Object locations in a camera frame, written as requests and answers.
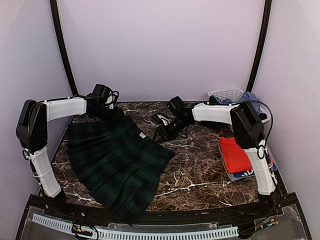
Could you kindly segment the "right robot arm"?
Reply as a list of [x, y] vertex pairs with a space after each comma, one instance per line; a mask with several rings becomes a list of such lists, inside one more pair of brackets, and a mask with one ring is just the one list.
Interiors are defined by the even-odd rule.
[[261, 196], [271, 196], [277, 188], [275, 175], [268, 158], [267, 139], [264, 125], [249, 100], [240, 103], [217, 104], [209, 101], [185, 103], [179, 97], [167, 103], [174, 115], [168, 124], [159, 125], [152, 141], [163, 143], [176, 139], [188, 126], [196, 122], [223, 123], [232, 126], [236, 144], [244, 150], [252, 165], [257, 190]]

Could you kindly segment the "red t-shirt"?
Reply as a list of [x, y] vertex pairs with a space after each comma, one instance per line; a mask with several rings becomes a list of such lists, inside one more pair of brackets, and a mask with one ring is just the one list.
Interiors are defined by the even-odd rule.
[[253, 169], [247, 154], [237, 145], [233, 137], [221, 137], [219, 144], [226, 170], [229, 174], [251, 171]]

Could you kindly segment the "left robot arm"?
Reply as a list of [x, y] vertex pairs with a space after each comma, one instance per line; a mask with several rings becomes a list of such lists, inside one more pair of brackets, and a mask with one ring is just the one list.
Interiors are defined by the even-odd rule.
[[22, 154], [30, 161], [34, 178], [37, 179], [43, 195], [55, 199], [51, 210], [60, 218], [67, 218], [70, 206], [62, 198], [65, 193], [57, 181], [48, 155], [48, 123], [54, 120], [91, 115], [107, 122], [120, 122], [123, 110], [112, 108], [89, 96], [73, 96], [50, 100], [32, 100], [24, 102], [16, 127], [16, 136], [23, 148]]

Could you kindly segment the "dark green plaid garment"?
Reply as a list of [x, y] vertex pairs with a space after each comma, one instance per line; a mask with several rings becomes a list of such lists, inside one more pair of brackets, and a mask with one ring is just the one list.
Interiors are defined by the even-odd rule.
[[127, 115], [121, 122], [73, 123], [67, 154], [78, 180], [99, 204], [134, 224], [148, 209], [174, 153]]

